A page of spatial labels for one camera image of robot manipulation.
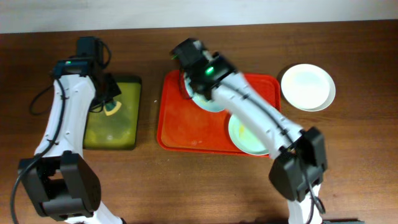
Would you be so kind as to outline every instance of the brown tabletop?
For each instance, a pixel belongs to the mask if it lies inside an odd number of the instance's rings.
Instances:
[[[223,52],[244,72],[276,77],[294,63],[324,68],[336,83],[329,108],[304,112],[282,100],[286,117],[325,135],[323,217],[398,222],[398,21],[372,21],[1,34],[0,223],[11,222],[19,159],[33,155],[47,125],[48,114],[31,116],[28,105],[50,84],[55,62],[73,55],[84,35],[109,45],[109,72],[139,75],[143,82],[135,150],[84,151],[101,181],[103,202],[128,223],[239,223],[289,215],[268,180],[272,160],[172,152],[156,142],[163,78],[177,68],[169,51],[187,37]],[[52,97],[37,106],[46,108]],[[16,207],[21,223],[54,223],[36,214],[21,186]]]

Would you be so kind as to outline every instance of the tray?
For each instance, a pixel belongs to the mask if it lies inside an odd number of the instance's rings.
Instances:
[[[253,73],[245,73],[244,76],[268,103],[280,110],[280,87],[274,77]],[[159,145],[180,152],[251,156],[240,151],[229,138],[231,115],[226,110],[207,112],[192,100],[184,99],[178,83],[178,70],[166,75],[157,127]]]

